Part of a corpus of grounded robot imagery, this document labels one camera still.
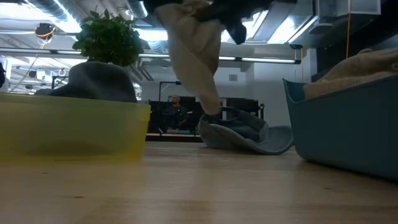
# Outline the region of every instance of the pipe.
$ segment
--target pipe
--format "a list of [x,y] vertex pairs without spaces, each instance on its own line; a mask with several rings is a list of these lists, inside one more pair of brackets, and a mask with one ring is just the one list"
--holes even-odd
[[64,32],[80,32],[81,21],[86,15],[71,0],[24,0],[39,12],[49,15],[50,20]]
[[127,8],[130,10],[132,16],[138,19],[143,19],[148,16],[148,12],[144,6],[144,2],[138,0],[126,0]]

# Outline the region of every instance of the gray cloth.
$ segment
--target gray cloth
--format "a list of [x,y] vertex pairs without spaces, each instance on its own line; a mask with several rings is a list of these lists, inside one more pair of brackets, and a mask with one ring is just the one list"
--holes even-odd
[[249,113],[228,109],[235,114],[231,120],[220,120],[203,115],[199,122],[199,134],[203,142],[217,149],[244,149],[265,155],[279,155],[293,144],[292,130],[288,126],[269,127]]
[[55,90],[37,91],[35,94],[137,102],[128,72],[120,66],[101,62],[75,65],[69,71],[68,84]]

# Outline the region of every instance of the desk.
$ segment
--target desk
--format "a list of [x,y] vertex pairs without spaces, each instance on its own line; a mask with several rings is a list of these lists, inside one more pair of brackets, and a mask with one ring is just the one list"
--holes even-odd
[[3,224],[398,223],[398,187],[281,156],[147,142],[141,162],[0,164]]

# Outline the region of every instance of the ceiling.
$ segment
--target ceiling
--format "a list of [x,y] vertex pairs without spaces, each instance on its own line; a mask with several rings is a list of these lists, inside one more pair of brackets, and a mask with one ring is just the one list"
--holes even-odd
[[[120,14],[126,19],[131,16],[126,13],[126,0],[58,0],[65,4],[65,8],[71,12],[71,17],[75,21],[86,17],[90,11],[103,12],[107,9],[112,14]],[[48,14],[38,12],[32,6],[27,4],[4,3],[4,2],[24,2],[22,0],[0,0],[0,47],[39,49],[43,44],[43,40],[39,40],[33,31],[41,22],[56,24],[58,30],[53,36],[51,42],[45,45],[45,49],[72,50],[75,39],[66,32],[73,32],[73,26],[65,26],[60,24],[54,17]],[[295,58],[297,52],[288,44],[289,39],[297,34],[304,25],[308,25],[314,15],[313,0],[298,0],[296,5],[275,3],[269,11],[259,12],[249,19],[244,20],[244,25],[248,29],[248,39],[246,44],[236,45],[232,42],[228,33],[224,32],[221,44],[221,56],[231,57],[269,57],[269,58]],[[146,45],[146,53],[167,53],[167,45],[162,39],[164,30],[162,30],[159,22],[153,16],[145,19],[136,19],[136,26],[139,29],[142,38],[148,40]],[[161,52],[159,46],[155,48],[154,44],[161,44]],[[11,83],[19,82],[26,74],[27,69],[34,61],[31,55],[13,55],[10,59],[12,62]],[[45,70],[47,73],[53,74],[59,71],[67,72],[78,64],[84,62],[82,58],[60,58],[56,55],[51,57],[39,58],[32,67],[33,70]],[[162,59],[145,59],[144,65],[146,70],[154,79],[166,79],[166,75],[174,76],[170,68],[170,62]],[[245,72],[250,66],[248,62],[220,62],[222,68],[237,68],[240,72]],[[38,83],[34,86],[34,90],[40,88],[49,88],[48,81],[38,80],[36,78],[26,78],[23,83]],[[15,91],[26,91],[23,85]]]

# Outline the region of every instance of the beige towel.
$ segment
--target beige towel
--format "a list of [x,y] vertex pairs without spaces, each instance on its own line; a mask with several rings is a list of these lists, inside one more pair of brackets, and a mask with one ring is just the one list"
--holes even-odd
[[305,98],[314,98],[397,74],[398,48],[375,52],[364,49],[341,61],[319,81],[305,85]]
[[192,17],[207,6],[205,0],[184,0],[155,10],[169,37],[169,54],[177,78],[198,96],[207,114],[220,112],[213,75],[218,68],[222,27],[219,21],[199,23]]

